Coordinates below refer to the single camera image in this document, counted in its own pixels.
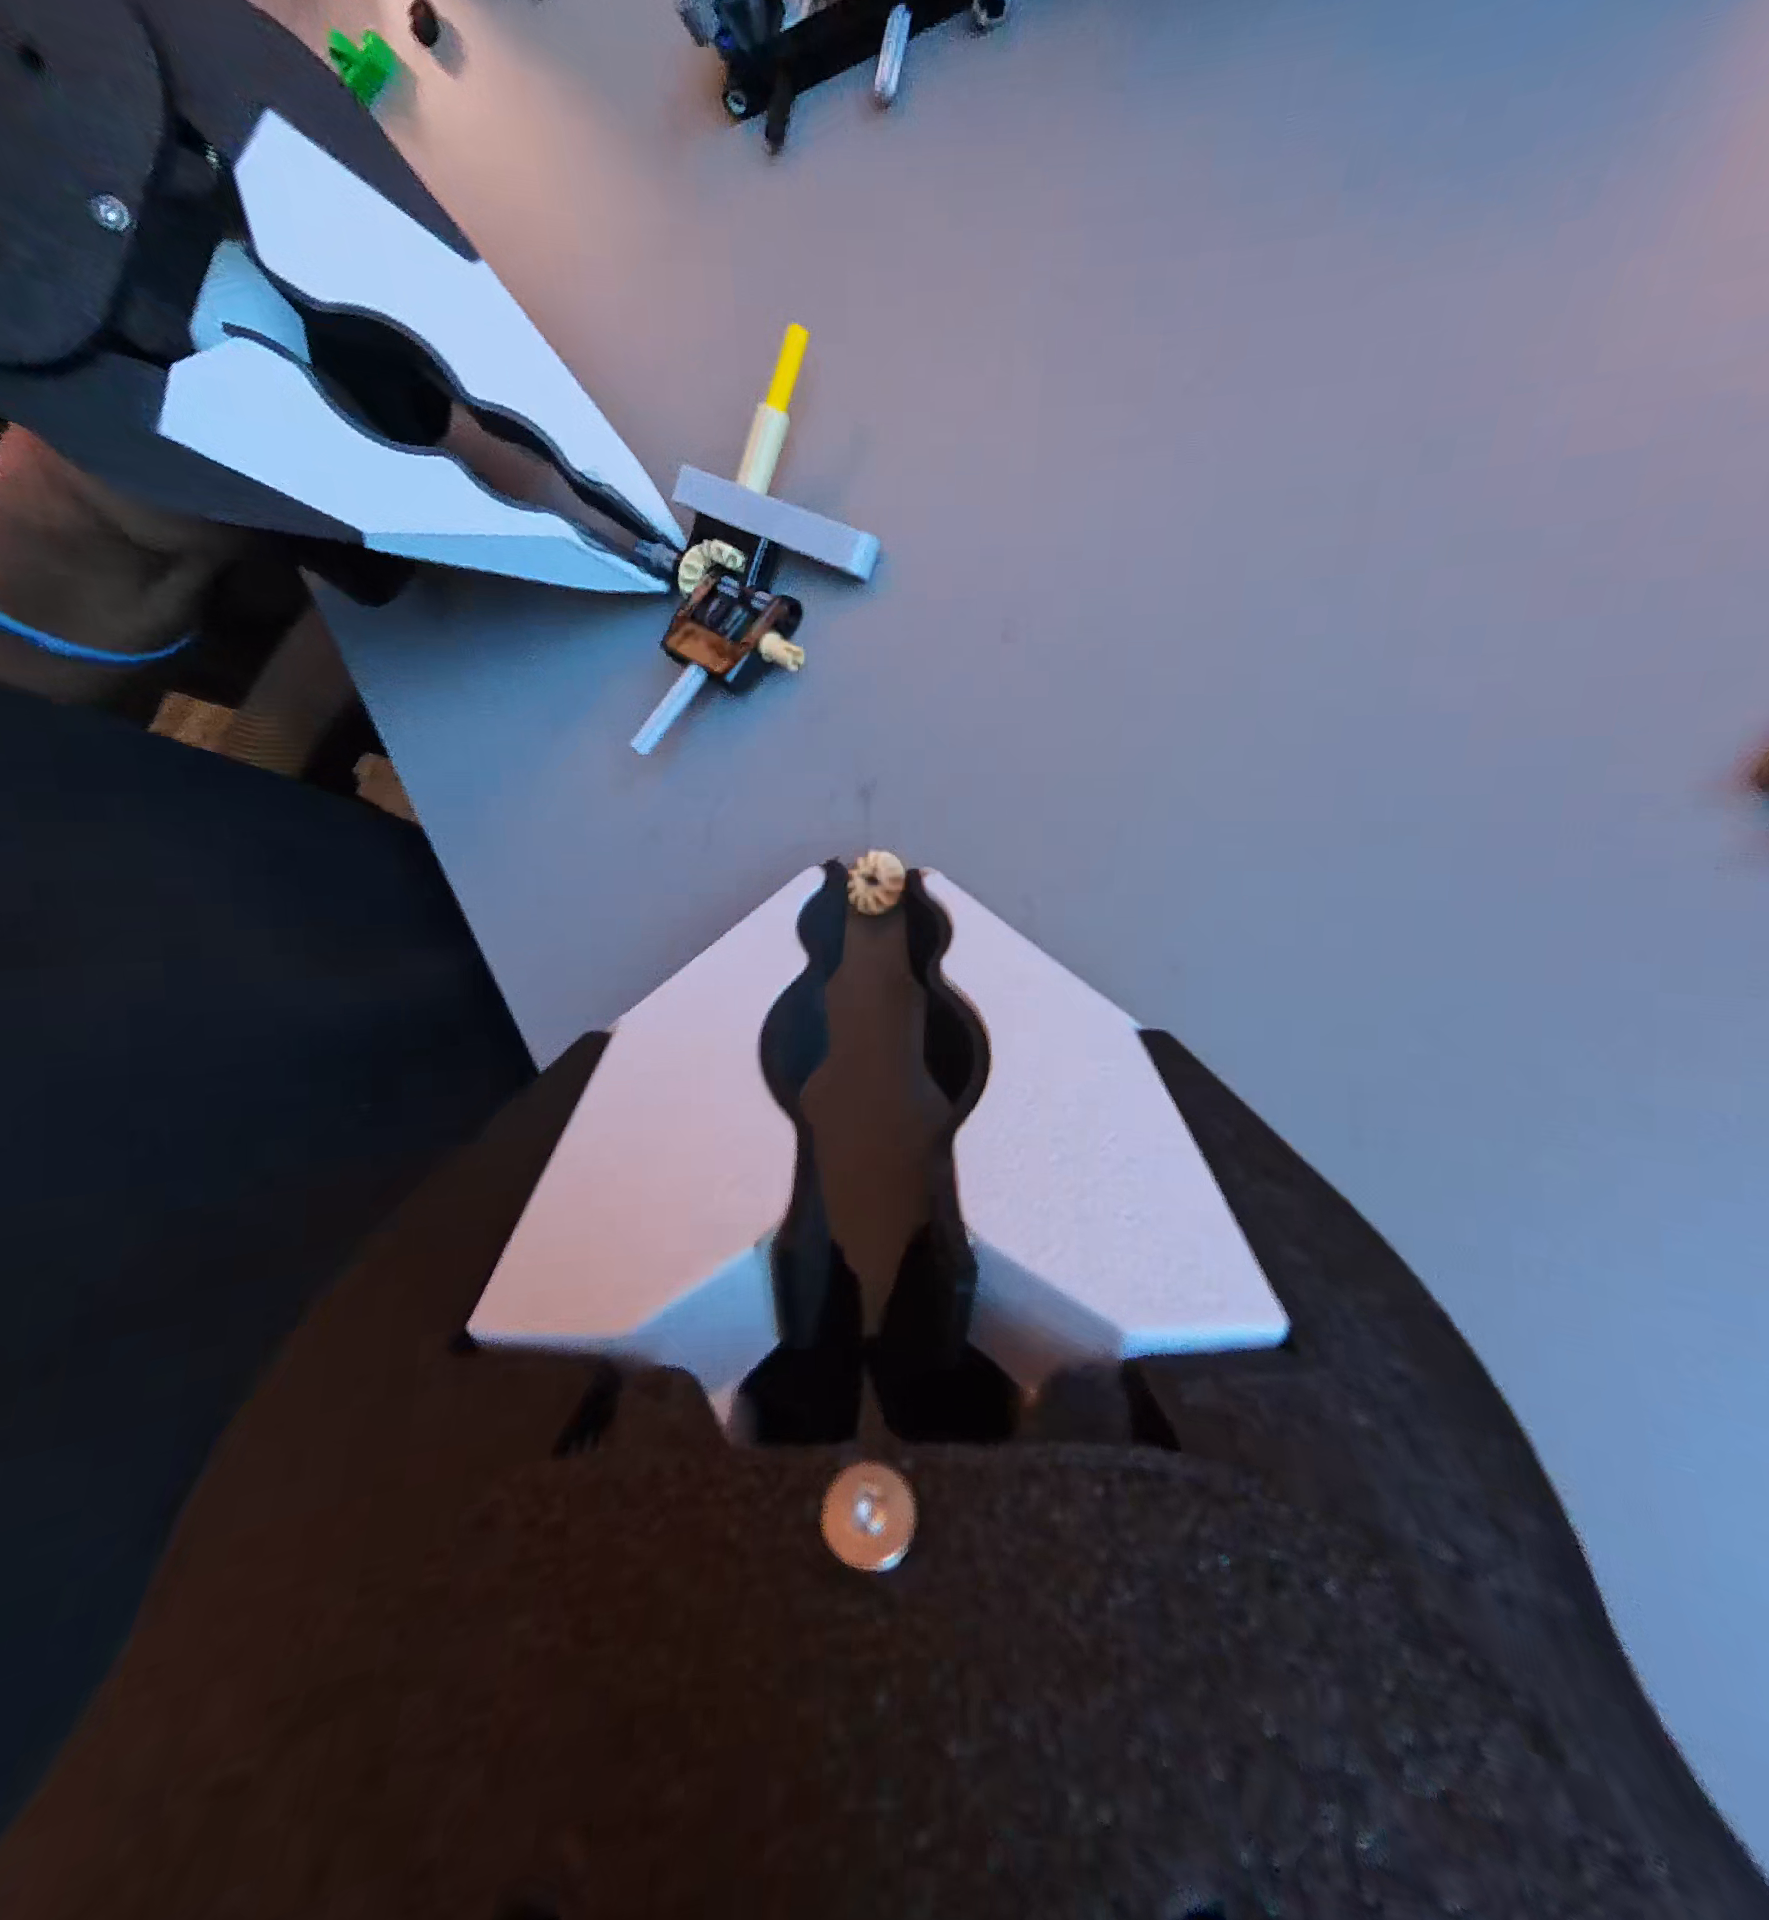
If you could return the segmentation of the person's left forearm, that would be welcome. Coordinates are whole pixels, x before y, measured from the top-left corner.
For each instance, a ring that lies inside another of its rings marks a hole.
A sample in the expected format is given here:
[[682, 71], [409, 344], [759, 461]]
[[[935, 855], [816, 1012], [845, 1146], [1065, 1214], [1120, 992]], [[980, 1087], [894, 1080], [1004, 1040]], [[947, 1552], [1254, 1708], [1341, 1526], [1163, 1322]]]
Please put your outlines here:
[[112, 671], [0, 635], [0, 683], [146, 723], [168, 694], [237, 701], [309, 596], [269, 536], [116, 491], [26, 427], [0, 432], [0, 609], [63, 640], [146, 652], [193, 627], [184, 654]]

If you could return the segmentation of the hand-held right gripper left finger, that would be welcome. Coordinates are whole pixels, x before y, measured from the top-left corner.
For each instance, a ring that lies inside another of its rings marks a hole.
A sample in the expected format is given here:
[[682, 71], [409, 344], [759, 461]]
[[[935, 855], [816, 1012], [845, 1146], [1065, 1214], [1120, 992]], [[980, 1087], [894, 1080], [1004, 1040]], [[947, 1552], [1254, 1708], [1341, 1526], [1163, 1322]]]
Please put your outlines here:
[[761, 1037], [807, 973], [802, 920], [847, 928], [838, 861], [802, 870], [626, 1008], [463, 1324], [479, 1348], [694, 1378], [724, 1429], [778, 1344], [777, 1230], [799, 1129]]

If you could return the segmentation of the thin blue wristband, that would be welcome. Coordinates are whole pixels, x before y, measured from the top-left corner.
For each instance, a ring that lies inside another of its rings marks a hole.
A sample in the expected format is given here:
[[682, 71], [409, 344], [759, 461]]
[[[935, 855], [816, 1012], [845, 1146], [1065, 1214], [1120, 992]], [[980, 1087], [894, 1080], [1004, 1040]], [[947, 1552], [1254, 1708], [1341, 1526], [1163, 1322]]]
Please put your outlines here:
[[125, 650], [125, 647], [101, 647], [76, 640], [68, 640], [50, 631], [44, 631], [29, 621], [10, 616], [0, 608], [0, 635], [7, 635], [14, 642], [20, 642], [33, 652], [50, 658], [62, 659], [68, 664], [103, 668], [112, 671], [136, 670], [139, 666], [156, 666], [161, 661], [175, 659], [187, 647], [193, 646], [197, 633], [193, 627], [184, 630], [173, 640], [165, 643], [152, 646], [148, 650]]

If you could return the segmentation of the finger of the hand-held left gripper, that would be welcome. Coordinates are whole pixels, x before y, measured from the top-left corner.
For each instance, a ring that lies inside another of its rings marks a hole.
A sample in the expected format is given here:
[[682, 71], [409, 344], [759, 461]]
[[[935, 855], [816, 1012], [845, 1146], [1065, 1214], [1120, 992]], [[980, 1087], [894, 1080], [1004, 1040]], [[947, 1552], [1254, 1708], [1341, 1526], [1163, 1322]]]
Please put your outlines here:
[[249, 333], [169, 369], [157, 432], [395, 560], [615, 596], [673, 586], [572, 519], [481, 485], [449, 451], [369, 433], [311, 372]]
[[243, 139], [232, 179], [254, 265], [208, 275], [195, 352], [249, 333], [311, 372], [324, 393], [313, 350], [294, 352], [283, 322], [255, 319], [287, 305], [301, 317], [392, 327], [423, 352], [458, 405], [522, 430], [565, 487], [624, 536], [602, 538], [545, 511], [629, 558], [681, 550], [682, 530], [647, 468], [483, 259], [436, 237], [269, 107]]

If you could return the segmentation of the large lego technic vehicle model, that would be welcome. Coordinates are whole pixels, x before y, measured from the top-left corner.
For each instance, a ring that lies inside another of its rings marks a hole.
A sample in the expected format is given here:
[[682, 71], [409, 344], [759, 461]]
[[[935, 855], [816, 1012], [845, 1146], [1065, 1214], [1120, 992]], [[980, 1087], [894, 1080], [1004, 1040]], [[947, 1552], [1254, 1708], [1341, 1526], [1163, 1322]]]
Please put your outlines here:
[[794, 107], [811, 88], [841, 73], [870, 71], [872, 101], [886, 110], [910, 40], [965, 16], [986, 35], [1009, 1], [676, 1], [697, 45], [721, 64], [721, 101], [740, 126], [761, 124], [765, 149], [783, 151]]

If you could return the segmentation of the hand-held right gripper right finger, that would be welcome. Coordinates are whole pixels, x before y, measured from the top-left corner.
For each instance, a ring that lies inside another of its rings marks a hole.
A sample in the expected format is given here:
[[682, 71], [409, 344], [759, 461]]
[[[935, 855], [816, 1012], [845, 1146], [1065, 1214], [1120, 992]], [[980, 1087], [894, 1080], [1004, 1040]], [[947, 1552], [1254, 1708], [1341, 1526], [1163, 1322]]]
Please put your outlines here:
[[1285, 1348], [1150, 1029], [935, 870], [897, 914], [942, 1115], [875, 1331], [886, 1426], [996, 1442], [1065, 1379]]

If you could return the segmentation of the small lego gear assembly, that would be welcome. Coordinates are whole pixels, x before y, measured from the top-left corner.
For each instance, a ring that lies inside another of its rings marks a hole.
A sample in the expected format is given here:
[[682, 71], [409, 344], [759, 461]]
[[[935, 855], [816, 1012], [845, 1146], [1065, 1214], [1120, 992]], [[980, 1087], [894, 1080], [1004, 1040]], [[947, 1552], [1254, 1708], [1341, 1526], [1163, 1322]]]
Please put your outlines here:
[[639, 732], [634, 755], [653, 755], [706, 692], [740, 696], [773, 675], [802, 670], [801, 601], [780, 588], [787, 562], [855, 583], [870, 582], [876, 536], [780, 497], [777, 470], [809, 350], [809, 330], [788, 323], [734, 476], [682, 466], [675, 502], [694, 517], [673, 571], [675, 609], [660, 650], [675, 677]]

